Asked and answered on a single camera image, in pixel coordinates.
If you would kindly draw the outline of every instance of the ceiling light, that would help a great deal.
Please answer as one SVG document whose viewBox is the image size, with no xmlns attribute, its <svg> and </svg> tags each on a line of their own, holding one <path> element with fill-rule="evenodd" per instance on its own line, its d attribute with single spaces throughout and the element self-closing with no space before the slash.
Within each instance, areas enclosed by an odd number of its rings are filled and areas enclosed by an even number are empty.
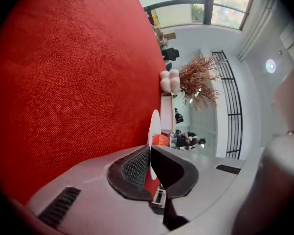
<svg viewBox="0 0 294 235">
<path fill-rule="evenodd" d="M 268 61 L 266 61 L 265 67 L 268 73 L 274 73 L 276 70 L 276 63 L 274 62 L 274 60 L 269 59 Z"/>
</svg>

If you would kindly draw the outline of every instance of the black vent grille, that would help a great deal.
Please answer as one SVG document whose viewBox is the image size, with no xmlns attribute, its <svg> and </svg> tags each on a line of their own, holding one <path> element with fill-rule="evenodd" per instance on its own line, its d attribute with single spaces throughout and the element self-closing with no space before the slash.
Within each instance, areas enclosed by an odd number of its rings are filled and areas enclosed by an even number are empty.
<svg viewBox="0 0 294 235">
<path fill-rule="evenodd" d="M 143 187 L 149 167 L 150 153 L 149 149 L 146 149 L 124 164 L 122 174 L 132 184 Z"/>
<path fill-rule="evenodd" d="M 220 164 L 220 165 L 216 166 L 216 168 L 219 169 L 219 170 L 226 171 L 226 172 L 233 173 L 233 174 L 237 174 L 237 175 L 241 170 L 239 168 L 230 167 L 230 166 L 223 165 L 223 164 Z"/>
<path fill-rule="evenodd" d="M 69 211 L 80 189 L 66 187 L 38 216 L 38 218 L 47 225 L 56 228 Z"/>
</svg>

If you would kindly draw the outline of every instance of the vent slot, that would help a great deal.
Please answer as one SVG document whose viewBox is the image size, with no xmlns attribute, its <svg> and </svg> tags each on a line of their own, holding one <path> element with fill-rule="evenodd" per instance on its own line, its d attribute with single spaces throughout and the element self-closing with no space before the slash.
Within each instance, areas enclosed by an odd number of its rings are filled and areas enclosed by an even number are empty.
<svg viewBox="0 0 294 235">
<path fill-rule="evenodd" d="M 81 192 L 74 187 L 66 187 L 38 216 L 45 224 L 57 228 Z"/>
<path fill-rule="evenodd" d="M 236 168 L 236 167 L 230 167 L 230 166 L 223 165 L 223 164 L 220 164 L 220 165 L 216 166 L 216 168 L 217 168 L 218 170 L 226 171 L 226 172 L 233 173 L 233 174 L 236 174 L 236 175 L 238 175 L 238 173 L 239 173 L 240 170 L 241 170 L 241 169 L 239 169 L 239 168 Z"/>
</svg>

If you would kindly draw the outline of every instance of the red fabric surface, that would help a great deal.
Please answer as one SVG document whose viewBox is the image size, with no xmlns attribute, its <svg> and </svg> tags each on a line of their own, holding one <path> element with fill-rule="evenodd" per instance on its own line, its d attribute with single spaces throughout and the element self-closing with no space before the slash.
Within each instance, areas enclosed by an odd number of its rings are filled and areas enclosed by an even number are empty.
<svg viewBox="0 0 294 235">
<path fill-rule="evenodd" d="M 165 70 L 138 0 L 21 0 L 0 31 L 0 186 L 25 203 L 75 164 L 146 144 Z"/>
</svg>

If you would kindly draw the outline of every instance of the brown dried plant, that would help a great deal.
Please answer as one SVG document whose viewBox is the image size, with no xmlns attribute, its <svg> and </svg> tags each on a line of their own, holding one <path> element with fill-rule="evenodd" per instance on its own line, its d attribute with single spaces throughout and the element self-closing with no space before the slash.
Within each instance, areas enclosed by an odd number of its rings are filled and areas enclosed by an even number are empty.
<svg viewBox="0 0 294 235">
<path fill-rule="evenodd" d="M 185 93 L 184 103 L 192 99 L 196 109 L 209 103 L 216 104 L 219 93 L 212 86 L 212 81 L 221 77 L 217 63 L 211 57 L 193 58 L 192 62 L 182 67 L 180 71 L 181 91 Z"/>
</svg>

